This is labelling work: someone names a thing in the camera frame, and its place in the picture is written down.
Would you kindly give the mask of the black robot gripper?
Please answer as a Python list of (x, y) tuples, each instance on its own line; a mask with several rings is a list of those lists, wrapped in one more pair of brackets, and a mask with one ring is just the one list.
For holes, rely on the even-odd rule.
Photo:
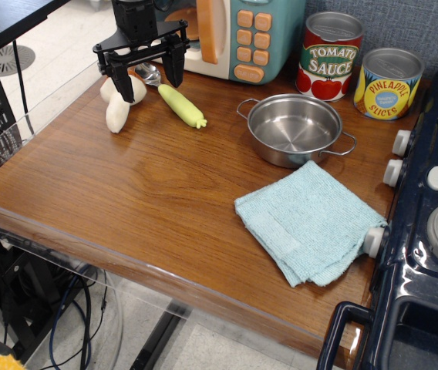
[(101, 73), (109, 73), (127, 103), (134, 102), (127, 67), (160, 59), (170, 84), (178, 87), (184, 78), (184, 55), (189, 49), (188, 22), (158, 21), (153, 1), (113, 1), (116, 31), (93, 47)]

